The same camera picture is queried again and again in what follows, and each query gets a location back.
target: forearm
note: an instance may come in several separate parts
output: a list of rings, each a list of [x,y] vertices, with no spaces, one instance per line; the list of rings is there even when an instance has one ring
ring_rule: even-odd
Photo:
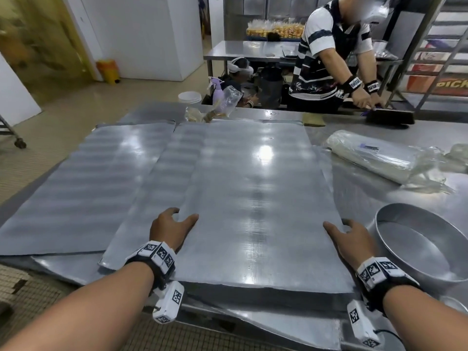
[[[465,350],[468,345],[468,316],[416,288],[392,288],[383,306],[409,350]]]
[[[114,351],[126,340],[154,275],[130,263],[73,292],[7,342],[1,351]]]
[[[325,49],[319,53],[325,68],[340,84],[344,84],[352,76],[348,65],[335,49]]]
[[[358,67],[365,84],[377,80],[377,62],[373,50],[358,54]]]

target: white headset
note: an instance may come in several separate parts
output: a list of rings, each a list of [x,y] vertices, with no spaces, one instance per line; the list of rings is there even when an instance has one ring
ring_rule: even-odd
[[[251,66],[248,66],[247,68],[240,68],[236,64],[234,64],[237,60],[243,59],[243,57],[238,57],[233,59],[232,61],[227,62],[227,69],[229,70],[230,73],[236,73],[236,72],[245,72],[252,76],[254,74],[254,69]]]

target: floor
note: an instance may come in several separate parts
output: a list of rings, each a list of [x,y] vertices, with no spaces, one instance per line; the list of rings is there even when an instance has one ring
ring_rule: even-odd
[[[204,40],[205,51],[210,43],[209,38]],[[222,63],[214,62],[216,76],[222,69]],[[15,126],[27,149],[17,149],[8,137],[0,140],[0,203],[66,158],[98,123],[114,123],[145,101],[177,101],[180,92],[189,90],[205,94],[207,76],[206,64],[202,64],[183,82],[124,79],[115,86],[96,83],[44,105],[41,114]],[[0,301],[14,309],[0,326],[0,344],[70,292],[59,283],[0,265]],[[161,326],[142,314],[122,350],[279,349],[179,323]]]

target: cable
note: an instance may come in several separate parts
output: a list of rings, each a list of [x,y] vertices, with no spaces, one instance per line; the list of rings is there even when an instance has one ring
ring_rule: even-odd
[[[378,334],[378,333],[389,333],[389,334],[395,336],[398,340],[400,340],[403,347],[405,346],[405,344],[403,343],[403,340],[401,340],[400,336],[396,335],[393,331],[385,330],[385,329],[377,329],[377,330],[374,330],[374,333],[376,333],[376,334]]]

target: plastic wrap roll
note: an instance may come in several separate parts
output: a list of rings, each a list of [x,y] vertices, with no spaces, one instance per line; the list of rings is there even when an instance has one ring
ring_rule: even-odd
[[[418,148],[339,130],[330,135],[326,146],[336,155],[380,176],[406,184],[415,174],[436,165],[436,148]]]

